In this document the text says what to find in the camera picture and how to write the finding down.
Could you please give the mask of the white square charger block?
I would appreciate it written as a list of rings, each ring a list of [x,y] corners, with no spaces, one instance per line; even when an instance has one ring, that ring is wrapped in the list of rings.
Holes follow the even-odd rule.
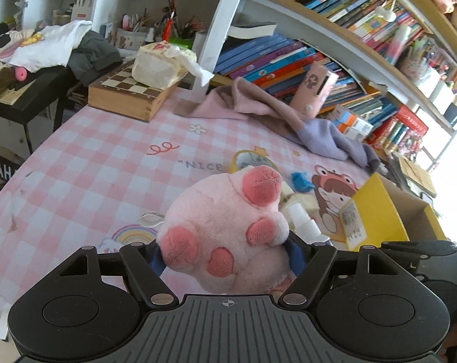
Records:
[[[290,230],[306,244],[326,244],[329,237],[322,234],[318,224],[307,213],[300,202],[292,202],[282,210]]]

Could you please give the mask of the blue plastic bag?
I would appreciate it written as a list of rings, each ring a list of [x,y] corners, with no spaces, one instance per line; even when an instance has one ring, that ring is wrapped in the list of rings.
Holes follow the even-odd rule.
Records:
[[[309,193],[315,189],[306,172],[293,172],[291,174],[293,187],[298,193]]]

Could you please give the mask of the pink plush pig toy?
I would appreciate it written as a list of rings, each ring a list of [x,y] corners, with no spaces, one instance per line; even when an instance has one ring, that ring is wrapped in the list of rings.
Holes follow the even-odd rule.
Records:
[[[278,210],[283,178],[248,166],[186,188],[164,216],[156,242],[164,263],[214,294],[284,292],[294,274]]]

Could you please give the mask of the yellow cardboard box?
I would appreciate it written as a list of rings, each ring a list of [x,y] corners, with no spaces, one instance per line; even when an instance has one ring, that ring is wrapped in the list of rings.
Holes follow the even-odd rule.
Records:
[[[340,210],[339,218],[351,251],[384,242],[446,238],[430,204],[377,173]]]

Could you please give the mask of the yellow tape roll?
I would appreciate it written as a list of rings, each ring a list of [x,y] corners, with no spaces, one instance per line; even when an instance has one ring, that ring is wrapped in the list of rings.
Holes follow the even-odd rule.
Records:
[[[233,155],[233,158],[228,165],[227,172],[232,174],[241,171],[248,166],[257,167],[261,165],[266,165],[275,171],[278,171],[278,167],[267,156],[260,155],[251,150],[241,150]]]

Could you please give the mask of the pink checked tablecloth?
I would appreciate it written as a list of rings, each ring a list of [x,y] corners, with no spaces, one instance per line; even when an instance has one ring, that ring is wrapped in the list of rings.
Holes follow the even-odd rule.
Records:
[[[285,179],[316,166],[363,185],[353,162],[317,156],[250,120],[173,114],[179,89],[149,122],[86,106],[13,173],[0,191],[0,306],[13,303],[83,246],[116,250],[146,231],[139,219],[165,212],[197,181],[226,172],[234,155],[267,156]]]

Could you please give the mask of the orange white box lower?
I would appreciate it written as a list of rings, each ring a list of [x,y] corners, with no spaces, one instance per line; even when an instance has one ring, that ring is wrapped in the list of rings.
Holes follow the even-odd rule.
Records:
[[[338,124],[336,125],[336,128],[338,129],[339,132],[341,132],[345,137],[351,140],[355,140],[357,142],[362,142],[367,134],[363,132],[358,126],[353,127],[353,126],[346,126],[344,124]]]

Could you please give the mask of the orange white box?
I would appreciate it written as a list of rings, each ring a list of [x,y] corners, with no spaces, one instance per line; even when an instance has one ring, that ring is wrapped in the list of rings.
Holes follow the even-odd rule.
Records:
[[[363,132],[358,126],[353,127],[353,126],[346,126],[344,124],[338,124],[336,125],[336,128],[338,129],[339,132],[341,132],[345,137],[351,140],[355,140],[357,142],[362,142],[367,134]]]
[[[354,129],[358,133],[368,135],[373,126],[351,110],[336,106],[331,112],[331,120],[341,133],[346,133],[348,129]]]

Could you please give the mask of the brown envelope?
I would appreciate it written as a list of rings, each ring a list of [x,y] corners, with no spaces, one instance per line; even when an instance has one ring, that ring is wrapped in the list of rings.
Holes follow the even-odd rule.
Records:
[[[433,198],[437,196],[437,191],[433,187],[433,182],[428,171],[399,154],[397,154],[397,159],[401,172],[406,176],[407,180],[412,181],[429,196]]]

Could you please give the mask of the orange white box upper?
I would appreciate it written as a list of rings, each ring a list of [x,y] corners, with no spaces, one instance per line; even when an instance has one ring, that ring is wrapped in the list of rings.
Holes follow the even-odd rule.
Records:
[[[336,106],[331,112],[331,120],[341,133],[346,133],[348,129],[354,129],[358,133],[368,135],[373,126],[351,110]]]

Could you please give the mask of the pink purple cloth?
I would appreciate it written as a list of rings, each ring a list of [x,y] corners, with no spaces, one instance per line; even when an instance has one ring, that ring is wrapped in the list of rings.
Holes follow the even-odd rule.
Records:
[[[380,166],[377,154],[368,144],[348,138],[330,120],[305,117],[243,78],[211,90],[202,103],[182,99],[173,113],[186,118],[253,118],[313,154],[339,161],[350,159],[373,172]]]

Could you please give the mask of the pink cylindrical device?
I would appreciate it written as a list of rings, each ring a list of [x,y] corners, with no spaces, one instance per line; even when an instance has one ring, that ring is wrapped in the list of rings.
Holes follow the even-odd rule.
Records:
[[[315,118],[337,80],[338,75],[324,64],[313,63],[289,106],[308,118]]]

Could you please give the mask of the row of blue books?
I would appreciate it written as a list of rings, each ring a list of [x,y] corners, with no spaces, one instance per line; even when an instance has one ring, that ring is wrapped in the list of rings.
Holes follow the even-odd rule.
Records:
[[[264,83],[284,72],[306,69],[325,55],[307,43],[281,34],[250,40],[229,39],[216,62],[215,73],[235,80]]]

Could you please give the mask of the white clothes pile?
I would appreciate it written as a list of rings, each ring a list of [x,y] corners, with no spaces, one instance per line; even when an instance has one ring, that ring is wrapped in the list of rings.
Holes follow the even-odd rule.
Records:
[[[92,30],[90,21],[47,26],[24,39],[11,39],[0,48],[0,61],[23,67],[29,73],[51,67],[68,67],[77,81],[92,83],[121,65],[116,47]]]

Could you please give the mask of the white bookshelf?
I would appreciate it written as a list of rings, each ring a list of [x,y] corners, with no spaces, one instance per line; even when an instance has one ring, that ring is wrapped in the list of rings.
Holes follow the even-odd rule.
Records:
[[[17,0],[0,0],[0,22],[15,13]],[[38,21],[49,20],[53,11],[73,0],[24,0],[22,25],[31,28]],[[123,14],[156,11],[169,0],[92,0],[91,20],[94,30],[106,22],[117,21]],[[213,70],[234,16],[243,14],[253,21],[275,21],[279,33],[299,38],[336,59],[357,75],[384,84],[388,91],[412,110],[422,109],[451,137],[453,128],[425,95],[396,67],[363,44],[349,30],[341,28],[316,12],[292,0],[174,0],[181,20],[192,16],[207,24],[208,30],[199,63]]]

